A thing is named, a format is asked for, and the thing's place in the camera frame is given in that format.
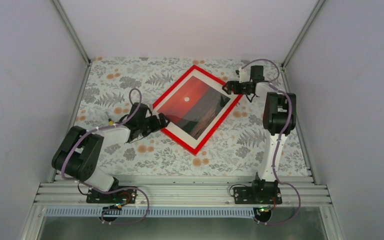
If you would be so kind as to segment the yellow handled screwdriver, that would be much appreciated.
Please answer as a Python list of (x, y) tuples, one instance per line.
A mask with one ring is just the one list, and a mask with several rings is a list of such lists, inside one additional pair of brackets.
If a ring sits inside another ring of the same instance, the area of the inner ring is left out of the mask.
[(108, 112), (105, 113), (106, 116), (107, 116), (107, 121), (108, 121), (108, 125), (109, 126), (113, 126), (114, 125), (114, 121), (113, 119), (111, 118), (110, 114)]

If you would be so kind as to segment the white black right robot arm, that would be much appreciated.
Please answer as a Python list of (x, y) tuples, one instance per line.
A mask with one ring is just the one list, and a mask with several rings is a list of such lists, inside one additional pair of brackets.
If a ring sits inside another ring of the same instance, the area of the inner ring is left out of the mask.
[(254, 97), (261, 97), (266, 93), (262, 115), (266, 136), (265, 150), (255, 180), (249, 187), (251, 198), (258, 204), (264, 203), (269, 197), (278, 198), (279, 185), (291, 187), (300, 198), (297, 188), (288, 182), (280, 181), (277, 174), (285, 142), (296, 127), (296, 95), (275, 86), (274, 79), (265, 80), (262, 65), (253, 65), (250, 70), (248, 74), (244, 67), (240, 67), (236, 71), (239, 80), (228, 81), (222, 89), (229, 95), (244, 95), (249, 102), (252, 102)]

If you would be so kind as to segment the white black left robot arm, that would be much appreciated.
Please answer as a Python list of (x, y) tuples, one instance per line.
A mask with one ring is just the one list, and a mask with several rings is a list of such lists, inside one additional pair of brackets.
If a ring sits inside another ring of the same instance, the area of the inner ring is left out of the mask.
[(101, 150), (130, 144), (163, 130), (170, 122), (163, 113), (153, 114), (146, 104), (136, 102), (129, 114), (108, 126), (92, 130), (71, 127), (54, 154), (51, 165), (63, 179), (78, 181), (99, 192), (104, 201), (114, 202), (119, 197), (119, 184), (115, 177), (97, 166)]

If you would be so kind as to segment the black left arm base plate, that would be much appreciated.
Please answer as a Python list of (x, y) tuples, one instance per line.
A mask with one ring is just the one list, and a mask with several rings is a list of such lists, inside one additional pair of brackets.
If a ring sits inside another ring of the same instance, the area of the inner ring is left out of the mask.
[(137, 190), (126, 189), (112, 194), (103, 194), (96, 190), (89, 190), (86, 197), (88, 204), (110, 204), (124, 205), (134, 204), (136, 201)]

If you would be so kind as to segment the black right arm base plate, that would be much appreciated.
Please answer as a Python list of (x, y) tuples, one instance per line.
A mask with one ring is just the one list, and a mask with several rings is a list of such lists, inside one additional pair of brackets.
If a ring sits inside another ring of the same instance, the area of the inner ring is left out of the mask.
[(283, 203), (279, 188), (255, 190), (248, 186), (235, 186), (232, 195), (237, 205), (281, 205)]

